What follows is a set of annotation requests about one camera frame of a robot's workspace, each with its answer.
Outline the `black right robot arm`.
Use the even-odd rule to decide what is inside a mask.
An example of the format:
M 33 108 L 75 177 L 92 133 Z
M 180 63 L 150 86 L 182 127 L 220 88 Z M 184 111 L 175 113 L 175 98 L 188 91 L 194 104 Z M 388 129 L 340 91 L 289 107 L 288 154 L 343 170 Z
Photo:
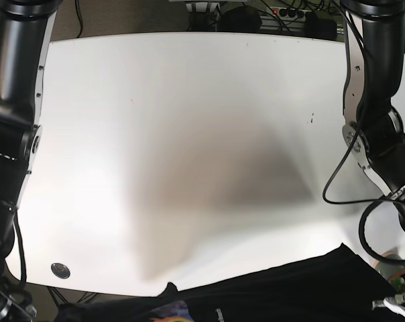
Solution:
M 0 321 L 32 321 L 25 289 L 5 275 L 13 248 L 23 249 L 17 212 L 42 136 L 46 59 L 59 1 L 0 1 Z

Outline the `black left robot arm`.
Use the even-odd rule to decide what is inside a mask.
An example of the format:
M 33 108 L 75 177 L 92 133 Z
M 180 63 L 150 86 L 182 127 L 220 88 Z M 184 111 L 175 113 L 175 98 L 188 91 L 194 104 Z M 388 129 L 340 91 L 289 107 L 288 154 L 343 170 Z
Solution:
M 405 133 L 392 105 L 402 79 L 404 1 L 341 1 L 347 57 L 343 91 L 343 137 L 366 177 L 382 192 L 359 220 L 363 249 L 379 263 L 405 267 L 405 260 L 377 254 L 365 237 L 367 218 L 391 203 L 405 231 Z

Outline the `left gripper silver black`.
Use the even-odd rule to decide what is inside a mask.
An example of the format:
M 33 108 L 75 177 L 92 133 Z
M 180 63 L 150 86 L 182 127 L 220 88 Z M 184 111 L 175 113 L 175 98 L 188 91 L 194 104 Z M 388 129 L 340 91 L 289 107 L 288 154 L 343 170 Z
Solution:
M 391 312 L 405 318 L 405 294 L 397 294 L 393 297 L 386 297 L 383 300 L 372 302 L 372 309 L 386 308 Z

